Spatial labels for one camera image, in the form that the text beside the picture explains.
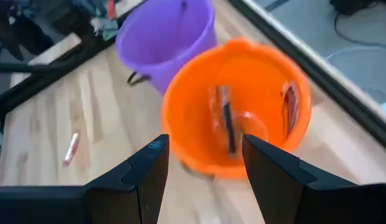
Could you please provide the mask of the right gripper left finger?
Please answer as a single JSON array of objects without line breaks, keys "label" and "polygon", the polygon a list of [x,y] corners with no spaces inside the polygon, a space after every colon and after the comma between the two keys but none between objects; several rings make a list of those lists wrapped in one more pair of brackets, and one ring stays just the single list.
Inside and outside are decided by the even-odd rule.
[{"label": "right gripper left finger", "polygon": [[168,174],[169,136],[161,134],[86,184],[94,224],[158,222]]}]

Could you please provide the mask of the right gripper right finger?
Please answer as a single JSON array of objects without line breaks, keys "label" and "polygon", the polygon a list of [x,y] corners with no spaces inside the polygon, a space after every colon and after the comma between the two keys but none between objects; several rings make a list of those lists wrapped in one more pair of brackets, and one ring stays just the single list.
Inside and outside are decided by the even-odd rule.
[{"label": "right gripper right finger", "polygon": [[355,186],[271,143],[246,134],[242,154],[266,223],[337,223],[335,190]]}]

